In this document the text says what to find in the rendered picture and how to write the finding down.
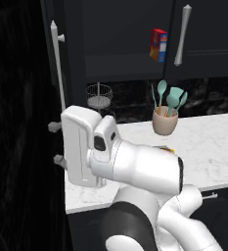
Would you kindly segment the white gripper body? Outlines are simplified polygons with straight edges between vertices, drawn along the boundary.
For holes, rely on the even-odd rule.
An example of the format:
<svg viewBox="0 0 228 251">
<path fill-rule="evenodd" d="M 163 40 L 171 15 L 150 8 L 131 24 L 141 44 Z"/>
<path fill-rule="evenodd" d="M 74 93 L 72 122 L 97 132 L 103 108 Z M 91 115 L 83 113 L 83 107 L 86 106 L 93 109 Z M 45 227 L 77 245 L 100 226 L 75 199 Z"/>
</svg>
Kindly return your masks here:
<svg viewBox="0 0 228 251">
<path fill-rule="evenodd" d="M 94 147 L 94 129 L 101 119 L 98 112 L 74 105 L 61 114 L 68 180 L 74 185 L 102 186 L 102 180 L 92 174 L 87 163 L 88 151 Z"/>
</svg>

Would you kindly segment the black lower cabinet front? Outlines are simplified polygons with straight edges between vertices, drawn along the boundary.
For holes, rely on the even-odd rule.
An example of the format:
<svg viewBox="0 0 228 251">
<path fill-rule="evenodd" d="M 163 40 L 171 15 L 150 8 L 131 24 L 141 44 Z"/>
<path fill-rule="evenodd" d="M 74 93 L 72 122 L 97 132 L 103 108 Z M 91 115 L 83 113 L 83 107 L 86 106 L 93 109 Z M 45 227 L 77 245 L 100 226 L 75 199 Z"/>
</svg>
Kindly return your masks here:
<svg viewBox="0 0 228 251">
<path fill-rule="evenodd" d="M 107 251 L 100 235 L 100 223 L 108 209 L 97 209 L 68 215 L 73 251 Z"/>
</svg>

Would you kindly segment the black open cabinet door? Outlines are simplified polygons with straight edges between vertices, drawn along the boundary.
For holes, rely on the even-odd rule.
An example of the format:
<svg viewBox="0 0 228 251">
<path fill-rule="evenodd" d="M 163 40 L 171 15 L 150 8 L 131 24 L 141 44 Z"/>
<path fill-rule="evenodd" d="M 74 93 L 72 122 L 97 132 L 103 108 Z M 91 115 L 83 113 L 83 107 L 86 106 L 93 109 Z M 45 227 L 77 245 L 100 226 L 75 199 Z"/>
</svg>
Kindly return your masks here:
<svg viewBox="0 0 228 251">
<path fill-rule="evenodd" d="M 51 21 L 58 27 L 60 60 L 66 106 L 86 107 L 82 0 L 40 0 L 52 83 L 59 87 L 51 35 Z"/>
</svg>

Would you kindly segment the black closed cabinet door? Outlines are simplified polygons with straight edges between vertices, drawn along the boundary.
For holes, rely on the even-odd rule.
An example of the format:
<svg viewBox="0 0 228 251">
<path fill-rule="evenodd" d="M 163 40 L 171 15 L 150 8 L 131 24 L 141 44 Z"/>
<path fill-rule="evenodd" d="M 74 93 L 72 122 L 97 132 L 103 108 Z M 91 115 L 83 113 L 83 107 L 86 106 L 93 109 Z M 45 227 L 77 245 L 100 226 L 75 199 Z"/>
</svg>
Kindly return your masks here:
<svg viewBox="0 0 228 251">
<path fill-rule="evenodd" d="M 182 9 L 192 7 L 182 64 L 174 65 Z M 228 76 L 228 0 L 174 0 L 163 77 L 167 80 Z"/>
</svg>

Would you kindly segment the tall black fridge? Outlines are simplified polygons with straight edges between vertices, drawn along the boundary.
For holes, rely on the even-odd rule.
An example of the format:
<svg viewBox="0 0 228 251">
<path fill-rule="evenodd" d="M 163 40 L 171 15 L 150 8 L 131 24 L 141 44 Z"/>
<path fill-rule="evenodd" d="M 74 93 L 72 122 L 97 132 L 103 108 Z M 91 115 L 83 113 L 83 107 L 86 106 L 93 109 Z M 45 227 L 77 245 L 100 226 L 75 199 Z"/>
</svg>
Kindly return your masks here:
<svg viewBox="0 0 228 251">
<path fill-rule="evenodd" d="M 0 0 L 0 251 L 65 251 L 59 114 L 40 0 Z"/>
</svg>

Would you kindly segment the beige utensil pot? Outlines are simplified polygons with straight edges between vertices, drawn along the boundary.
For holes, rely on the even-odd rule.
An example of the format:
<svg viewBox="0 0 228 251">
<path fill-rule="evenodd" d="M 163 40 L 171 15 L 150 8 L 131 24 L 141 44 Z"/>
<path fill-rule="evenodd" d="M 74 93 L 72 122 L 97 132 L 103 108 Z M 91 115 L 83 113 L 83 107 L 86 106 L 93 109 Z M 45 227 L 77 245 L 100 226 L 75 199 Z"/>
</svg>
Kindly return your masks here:
<svg viewBox="0 0 228 251">
<path fill-rule="evenodd" d="M 170 116 L 166 117 L 168 107 L 161 106 L 160 108 L 153 111 L 152 126 L 156 134 L 162 136 L 171 135 L 178 122 L 178 113 L 172 109 L 170 111 Z"/>
</svg>

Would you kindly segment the thin teal utensil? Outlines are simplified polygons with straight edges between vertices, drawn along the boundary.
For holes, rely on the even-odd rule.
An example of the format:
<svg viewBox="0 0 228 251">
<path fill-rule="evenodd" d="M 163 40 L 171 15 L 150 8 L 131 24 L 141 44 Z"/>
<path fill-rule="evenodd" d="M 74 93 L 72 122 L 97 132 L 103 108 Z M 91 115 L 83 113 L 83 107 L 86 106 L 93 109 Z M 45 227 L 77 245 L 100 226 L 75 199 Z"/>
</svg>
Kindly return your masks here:
<svg viewBox="0 0 228 251">
<path fill-rule="evenodd" d="M 157 100 L 156 100 L 156 96 L 155 96 L 154 86 L 152 83 L 151 83 L 151 93 L 152 93 L 152 98 L 154 101 L 154 110 L 156 110 L 158 108 L 158 105 L 157 105 Z"/>
</svg>

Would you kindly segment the teal spoon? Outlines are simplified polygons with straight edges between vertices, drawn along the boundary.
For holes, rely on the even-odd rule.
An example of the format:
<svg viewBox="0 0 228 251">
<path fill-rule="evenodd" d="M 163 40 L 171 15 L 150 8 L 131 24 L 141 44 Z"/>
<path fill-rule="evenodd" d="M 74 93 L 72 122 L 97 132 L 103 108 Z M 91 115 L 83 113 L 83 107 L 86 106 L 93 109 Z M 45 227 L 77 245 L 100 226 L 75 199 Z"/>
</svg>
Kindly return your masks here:
<svg viewBox="0 0 228 251">
<path fill-rule="evenodd" d="M 167 83 L 163 79 L 158 84 L 158 94 L 159 94 L 159 97 L 160 97 L 159 108 L 161 108 L 162 96 L 163 96 L 164 92 L 166 91 L 166 88 L 167 88 Z"/>
</svg>

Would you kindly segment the teal spatula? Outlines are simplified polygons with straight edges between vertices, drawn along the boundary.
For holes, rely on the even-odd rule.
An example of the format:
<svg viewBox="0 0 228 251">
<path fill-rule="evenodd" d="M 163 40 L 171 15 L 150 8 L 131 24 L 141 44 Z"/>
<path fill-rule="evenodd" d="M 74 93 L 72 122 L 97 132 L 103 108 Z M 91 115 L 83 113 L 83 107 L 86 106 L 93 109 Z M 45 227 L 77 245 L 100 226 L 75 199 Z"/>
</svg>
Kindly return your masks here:
<svg viewBox="0 0 228 251">
<path fill-rule="evenodd" d="M 170 117 L 171 112 L 178 112 L 180 107 L 180 96 L 183 94 L 184 90 L 179 87 L 171 87 L 169 94 L 166 97 L 167 104 L 167 115 Z"/>
</svg>

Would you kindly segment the red blue yellow box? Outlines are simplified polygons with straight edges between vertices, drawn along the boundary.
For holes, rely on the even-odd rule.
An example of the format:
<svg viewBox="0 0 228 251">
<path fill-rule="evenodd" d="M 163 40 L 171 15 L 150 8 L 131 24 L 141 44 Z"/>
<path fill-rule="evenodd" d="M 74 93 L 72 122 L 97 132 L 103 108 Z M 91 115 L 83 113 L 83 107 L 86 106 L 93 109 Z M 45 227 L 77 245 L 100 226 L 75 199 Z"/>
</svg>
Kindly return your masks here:
<svg viewBox="0 0 228 251">
<path fill-rule="evenodd" d="M 160 28 L 151 31 L 150 57 L 158 63 L 163 63 L 166 54 L 168 33 Z"/>
</svg>

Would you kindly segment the black drawer front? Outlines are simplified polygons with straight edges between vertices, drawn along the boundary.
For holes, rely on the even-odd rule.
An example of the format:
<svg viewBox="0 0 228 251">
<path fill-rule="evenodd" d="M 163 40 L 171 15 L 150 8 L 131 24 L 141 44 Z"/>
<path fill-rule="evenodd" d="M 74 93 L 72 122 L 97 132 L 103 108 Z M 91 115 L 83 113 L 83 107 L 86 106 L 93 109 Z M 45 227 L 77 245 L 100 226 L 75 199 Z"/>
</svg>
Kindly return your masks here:
<svg viewBox="0 0 228 251">
<path fill-rule="evenodd" d="M 228 187 L 203 191 L 202 196 L 212 192 L 217 193 L 218 197 L 204 200 L 203 205 L 191 218 L 203 222 L 223 251 L 228 251 Z"/>
</svg>

